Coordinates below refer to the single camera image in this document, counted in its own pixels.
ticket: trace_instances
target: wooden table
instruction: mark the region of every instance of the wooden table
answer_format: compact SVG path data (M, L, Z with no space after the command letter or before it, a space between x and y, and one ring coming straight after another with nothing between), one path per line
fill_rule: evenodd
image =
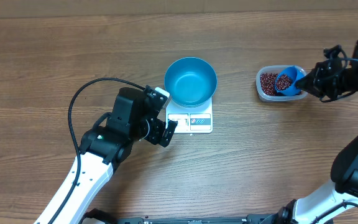
M277 212L329 179L358 135L358 94L263 103L255 75L267 65L310 71L323 48L342 44L351 55L357 39L358 10L0 20L0 223L32 223L67 175L67 108L82 84L163 86L167 67L186 56L218 74L214 131L177 134L167 148L136 143L90 208L150 218ZM78 139L122 86L98 83L79 96ZM358 210L335 221L358 223Z

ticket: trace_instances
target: white scale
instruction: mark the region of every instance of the white scale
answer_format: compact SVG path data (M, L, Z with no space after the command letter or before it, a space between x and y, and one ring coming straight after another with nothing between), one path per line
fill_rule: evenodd
M194 108L179 106L171 100L166 112L167 123L169 119L178 122L175 133L201 134L212 132L212 98Z

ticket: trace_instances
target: white container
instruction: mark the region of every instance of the white container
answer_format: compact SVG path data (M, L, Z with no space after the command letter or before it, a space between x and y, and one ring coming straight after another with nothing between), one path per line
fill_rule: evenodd
M303 99L308 93L305 91L302 91L302 94L295 95L295 96L269 96L266 95L263 90L262 86L260 85L260 75L263 73L280 73L284 69L291 67L294 65L272 65L272 66L266 66L259 70L258 74L256 74L256 89L258 90L259 98L260 100L264 102L286 102L291 100L300 100ZM306 76L306 72L303 70L303 68L296 66L295 68L298 69L303 76Z

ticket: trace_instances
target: bowl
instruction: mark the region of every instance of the bowl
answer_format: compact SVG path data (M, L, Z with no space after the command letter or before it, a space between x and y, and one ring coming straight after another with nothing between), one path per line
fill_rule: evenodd
M196 107L214 95L218 78L208 62L196 57L185 57L169 66L164 86L178 105Z
M298 69L303 76L306 76L306 72L299 66L296 65L272 65L272 66L266 66L259 70L258 74L256 74L256 89L258 90L258 95L260 100L263 102L286 102L291 100L301 100L304 97L307 96L307 92L302 91L300 95L295 96L269 96L266 95L263 90L262 86L260 85L260 75L263 73L280 73L284 69L295 66L296 69Z

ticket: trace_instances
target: red beans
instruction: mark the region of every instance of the red beans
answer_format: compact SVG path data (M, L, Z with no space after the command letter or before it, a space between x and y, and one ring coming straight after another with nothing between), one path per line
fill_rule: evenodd
M277 96L276 89L274 88L277 77L278 73L263 73L260 75L260 85L266 95Z
M292 80L288 75L284 74L278 78L276 87L278 90L285 90L292 85Z
M278 96L277 91L274 88L274 84L278 77L278 73L263 73L260 75L260 85L262 86L262 91L269 96ZM277 89L285 90L286 88L292 85L292 80L288 75L282 75L277 80Z

